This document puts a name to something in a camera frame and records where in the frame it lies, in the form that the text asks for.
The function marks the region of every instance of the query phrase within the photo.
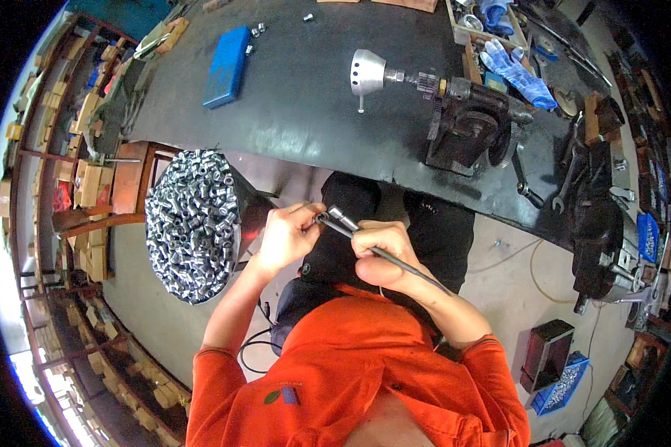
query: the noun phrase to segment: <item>wall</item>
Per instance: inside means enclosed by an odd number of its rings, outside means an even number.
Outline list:
[[[136,41],[171,11],[167,0],[70,0],[66,8],[109,23]]]

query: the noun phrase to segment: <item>red bag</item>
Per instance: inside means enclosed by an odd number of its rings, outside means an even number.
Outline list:
[[[52,192],[52,210],[62,212],[69,210],[72,206],[72,199],[69,198],[69,183],[57,182],[57,187]]]

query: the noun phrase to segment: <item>electrical cord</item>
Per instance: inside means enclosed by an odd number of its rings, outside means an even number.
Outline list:
[[[239,348],[239,353],[238,357],[239,360],[241,360],[241,364],[246,368],[247,370],[251,371],[252,373],[257,373],[257,374],[266,374],[267,371],[259,371],[251,368],[249,365],[246,364],[244,361],[244,349],[248,346],[251,345],[270,345],[270,346],[276,346],[279,349],[283,349],[281,346],[271,343],[269,341],[265,340],[254,340],[254,338],[269,333],[273,329],[273,322],[270,319],[270,305],[268,304],[268,301],[265,303],[265,306],[261,306],[261,298],[258,299],[258,308],[261,310],[261,313],[263,314],[263,317],[268,321],[268,327],[264,330],[260,330],[259,332],[255,333],[254,335],[251,335],[243,345],[241,345],[241,348]]]
[[[497,261],[496,263],[494,263],[492,265],[488,265],[487,267],[478,268],[476,270],[467,270],[467,273],[481,273],[481,272],[484,272],[485,270],[495,268],[497,265],[500,265],[502,263],[505,263],[505,262],[509,261],[511,258],[519,255],[519,253],[525,251],[527,248],[529,248],[529,247],[533,246],[534,244],[536,244],[537,242],[541,242],[541,241],[542,241],[542,239],[533,240],[529,244],[523,246],[522,248],[520,248],[516,252],[512,253],[510,256],[505,257],[503,260]]]
[[[594,390],[594,367],[592,366],[591,358],[590,355],[592,354],[592,342],[594,341],[594,334],[597,331],[597,326],[599,325],[599,317],[602,314],[602,308],[606,305],[604,302],[603,304],[599,305],[597,307],[597,319],[594,321],[594,328],[592,329],[592,336],[589,337],[589,348],[587,349],[587,358],[590,359],[589,361],[589,368],[592,369],[592,380],[589,382],[589,394],[587,394],[587,401],[584,403],[584,409],[582,410],[582,420],[584,422],[587,421],[586,419],[586,414],[587,414],[587,407],[589,406],[589,399],[592,397],[592,391]]]
[[[532,256],[529,257],[529,276],[532,277],[532,282],[535,283],[535,287],[541,293],[546,299],[549,301],[555,302],[556,304],[574,304],[577,300],[575,299],[555,299],[550,297],[545,291],[542,290],[542,288],[539,286],[539,283],[537,282],[537,279],[535,278],[535,269],[534,269],[534,261],[535,261],[535,253],[537,252],[537,248],[544,242],[544,239],[540,239],[537,245],[535,245],[535,249],[532,250]]]

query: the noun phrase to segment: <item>black workbench top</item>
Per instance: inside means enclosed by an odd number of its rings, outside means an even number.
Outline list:
[[[314,15],[312,22],[303,22],[306,13]],[[366,96],[365,114],[357,112],[349,67],[358,48],[408,73],[434,69],[438,76],[462,76],[464,47],[453,42],[444,2],[426,13],[372,2],[241,0],[208,14],[193,8],[186,17],[191,23],[177,45],[146,68],[149,91],[130,139],[184,148],[218,143],[223,150],[395,183],[569,248],[564,215],[550,207],[564,176],[554,175],[555,160],[569,120],[539,110],[523,139],[529,185],[546,199],[540,211],[517,194],[512,167],[483,166],[467,179],[424,165],[432,104],[412,86],[386,85]],[[255,53],[247,58],[238,100],[215,110],[202,107],[220,35],[258,22],[267,30],[251,39]],[[591,93],[580,70],[560,61],[547,66],[550,83],[562,79],[569,89]]]

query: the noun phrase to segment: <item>wrench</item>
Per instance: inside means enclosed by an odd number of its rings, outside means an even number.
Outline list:
[[[560,190],[560,193],[554,199],[552,199],[552,210],[556,211],[557,207],[559,207],[560,214],[562,214],[564,211],[564,201],[567,199],[567,193],[569,192],[569,188],[572,186],[574,174],[579,170],[580,161],[583,159],[583,157],[577,154],[577,146],[578,142],[574,143],[572,146],[572,161],[569,164],[569,170],[567,171],[567,176],[564,178],[562,189]]]
[[[537,65],[539,65],[539,78],[545,83],[545,85],[549,85],[549,83],[546,81],[546,59],[544,56],[541,54],[535,52],[535,60],[537,61]]]

